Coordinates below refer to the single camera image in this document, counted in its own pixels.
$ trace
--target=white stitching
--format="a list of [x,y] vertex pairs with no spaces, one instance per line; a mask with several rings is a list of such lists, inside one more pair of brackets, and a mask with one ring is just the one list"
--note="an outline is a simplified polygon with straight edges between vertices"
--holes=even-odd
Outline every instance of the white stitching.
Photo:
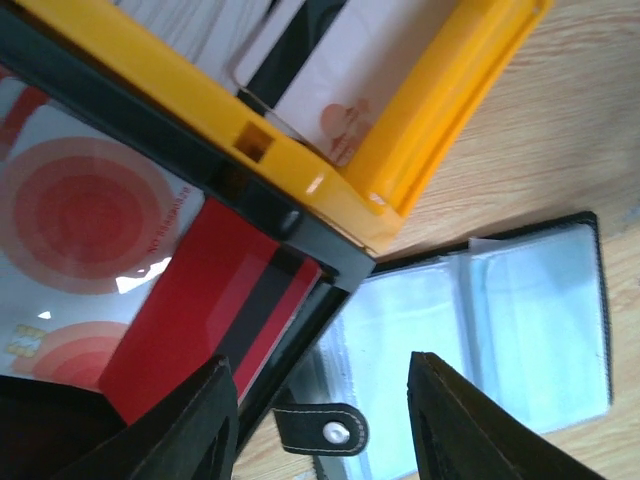
[[353,418],[353,420],[358,425],[358,444],[355,447],[351,448],[351,449],[327,450],[327,449],[324,449],[324,448],[300,448],[300,447],[292,447],[292,446],[289,446],[289,445],[285,445],[283,443],[282,446],[284,448],[288,448],[290,450],[298,450],[298,451],[301,451],[301,452],[353,453],[356,450],[358,450],[360,447],[362,447],[362,444],[364,443],[364,440],[365,440],[364,425],[362,425],[362,422],[360,421],[360,419],[358,417],[356,417],[352,413],[345,412],[343,410],[283,410],[281,408],[274,408],[273,411],[274,412],[282,412],[282,413],[339,413],[341,415],[350,416],[351,418]]

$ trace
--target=black leather edge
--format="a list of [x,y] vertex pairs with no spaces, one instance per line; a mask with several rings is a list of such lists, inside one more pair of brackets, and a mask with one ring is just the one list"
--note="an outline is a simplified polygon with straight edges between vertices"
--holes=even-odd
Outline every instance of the black leather edge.
[[[369,427],[364,416],[344,403],[320,405],[291,404],[274,407],[282,448],[298,455],[350,457],[367,446]],[[346,443],[336,445],[325,439],[322,429],[338,422],[349,431]]]

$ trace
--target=black frame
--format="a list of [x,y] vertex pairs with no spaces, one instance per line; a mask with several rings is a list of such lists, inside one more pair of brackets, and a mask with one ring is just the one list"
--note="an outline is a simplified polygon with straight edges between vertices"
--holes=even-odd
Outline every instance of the black frame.
[[375,260],[15,4],[0,4],[0,31],[0,61],[7,68],[107,135],[227,205],[282,245],[321,265],[322,278],[239,407],[239,453],[296,363],[370,274]]

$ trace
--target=red circle pattern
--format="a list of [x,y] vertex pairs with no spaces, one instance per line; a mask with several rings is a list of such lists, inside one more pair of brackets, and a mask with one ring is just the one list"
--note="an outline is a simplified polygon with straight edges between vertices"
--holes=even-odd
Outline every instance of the red circle pattern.
[[[148,159],[121,144],[86,137],[40,143],[5,166],[2,189],[3,249],[40,283],[111,293],[117,276],[140,275],[159,260],[147,250],[174,196]],[[176,238],[176,224],[165,241]]]

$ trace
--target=white card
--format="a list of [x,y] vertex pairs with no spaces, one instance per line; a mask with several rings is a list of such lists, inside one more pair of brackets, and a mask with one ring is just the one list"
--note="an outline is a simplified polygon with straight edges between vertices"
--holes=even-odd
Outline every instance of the white card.
[[95,388],[202,192],[47,105],[0,184],[0,373]]
[[456,4],[350,0],[274,113],[346,165]]

